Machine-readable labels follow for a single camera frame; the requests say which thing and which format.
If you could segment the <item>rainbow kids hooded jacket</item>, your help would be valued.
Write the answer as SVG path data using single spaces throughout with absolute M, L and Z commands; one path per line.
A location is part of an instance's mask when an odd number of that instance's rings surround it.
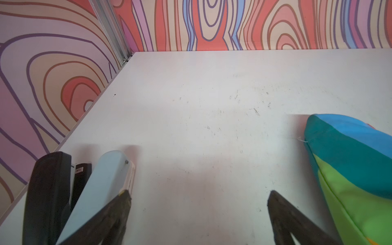
M 391 136 L 353 117 L 313 114 L 304 146 L 342 242 L 391 244 Z

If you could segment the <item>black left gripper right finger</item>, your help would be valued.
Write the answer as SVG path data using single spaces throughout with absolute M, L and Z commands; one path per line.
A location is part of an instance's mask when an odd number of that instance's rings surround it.
M 313 223 L 277 191 L 267 201 L 274 241 L 277 245 L 337 245 L 338 242 Z

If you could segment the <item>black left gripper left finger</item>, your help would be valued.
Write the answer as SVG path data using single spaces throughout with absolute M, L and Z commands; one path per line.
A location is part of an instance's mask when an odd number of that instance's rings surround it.
M 122 191 L 62 245 L 120 245 L 126 232 L 132 199 Z

